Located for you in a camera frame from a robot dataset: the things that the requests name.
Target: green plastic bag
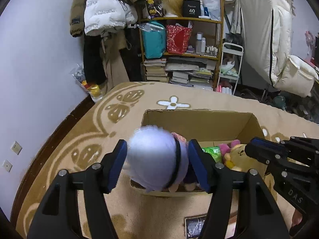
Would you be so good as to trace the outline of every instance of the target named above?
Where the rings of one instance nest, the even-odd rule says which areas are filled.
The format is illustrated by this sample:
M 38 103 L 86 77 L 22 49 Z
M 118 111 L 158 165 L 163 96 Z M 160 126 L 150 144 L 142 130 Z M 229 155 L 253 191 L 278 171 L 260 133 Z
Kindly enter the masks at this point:
M 204 147 L 203 152 L 209 153 L 217 163 L 222 163 L 221 150 L 219 147 Z

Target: teal bag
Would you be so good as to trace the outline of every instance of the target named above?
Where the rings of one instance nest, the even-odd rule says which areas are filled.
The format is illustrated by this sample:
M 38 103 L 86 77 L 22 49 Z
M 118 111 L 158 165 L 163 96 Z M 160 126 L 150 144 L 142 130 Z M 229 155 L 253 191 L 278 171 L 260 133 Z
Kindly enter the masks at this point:
M 156 21 L 150 23 L 162 27 L 163 30 L 150 32 L 142 30 L 145 57 L 147 59 L 160 58 L 166 49 L 166 30 L 162 24 Z

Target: red bag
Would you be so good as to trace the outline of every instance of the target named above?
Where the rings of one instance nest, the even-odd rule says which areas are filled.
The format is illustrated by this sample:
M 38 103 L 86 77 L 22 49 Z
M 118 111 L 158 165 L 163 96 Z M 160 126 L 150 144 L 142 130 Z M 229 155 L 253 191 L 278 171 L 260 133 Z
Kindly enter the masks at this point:
M 181 55 L 186 52 L 188 40 L 192 34 L 191 28 L 167 25 L 166 34 L 166 49 L 168 53 Z

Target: wall socket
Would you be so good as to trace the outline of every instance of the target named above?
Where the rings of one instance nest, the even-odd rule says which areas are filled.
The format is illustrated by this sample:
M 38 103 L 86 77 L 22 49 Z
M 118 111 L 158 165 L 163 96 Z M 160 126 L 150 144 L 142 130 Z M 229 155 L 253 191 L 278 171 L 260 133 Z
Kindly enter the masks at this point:
M 19 143 L 17 141 L 15 141 L 11 147 L 11 150 L 13 152 L 15 152 L 17 155 L 19 155 L 19 153 L 21 152 L 22 150 L 22 146 L 19 145 Z
M 5 160 L 2 166 L 6 169 L 7 172 L 11 171 L 12 164 L 8 160 Z

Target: white metal cart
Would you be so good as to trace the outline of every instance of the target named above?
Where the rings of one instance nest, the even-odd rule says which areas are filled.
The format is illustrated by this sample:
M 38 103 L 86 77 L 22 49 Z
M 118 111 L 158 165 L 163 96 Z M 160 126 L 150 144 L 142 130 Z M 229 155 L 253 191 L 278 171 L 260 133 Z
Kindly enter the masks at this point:
M 226 48 L 225 45 L 230 45 L 230 46 L 239 47 L 239 48 L 241 49 L 241 51 Z M 234 77 L 234 76 L 230 76 L 230 75 L 225 75 L 225 74 L 221 73 L 221 67 L 220 67 L 219 75 L 218 75 L 217 87 L 218 87 L 218 85 L 219 85 L 219 82 L 220 82 L 221 77 L 222 77 L 222 78 L 227 78 L 227 79 L 231 79 L 231 80 L 235 80 L 235 81 L 236 81 L 234 90 L 232 91 L 232 94 L 234 95 L 234 94 L 235 94 L 236 87 L 237 87 L 237 83 L 238 83 L 238 80 L 239 80 L 239 74 L 240 74 L 240 69 L 241 69 L 242 56 L 243 56 L 243 54 L 244 54 L 244 48 L 243 48 L 242 46 L 237 45 L 237 44 L 225 42 L 225 43 L 223 44 L 223 46 L 222 46 L 221 65 L 222 65 L 222 62 L 223 62 L 224 53 L 229 53 L 229 54 L 233 54 L 233 55 L 238 55 L 238 56 L 240 56 L 238 77 Z

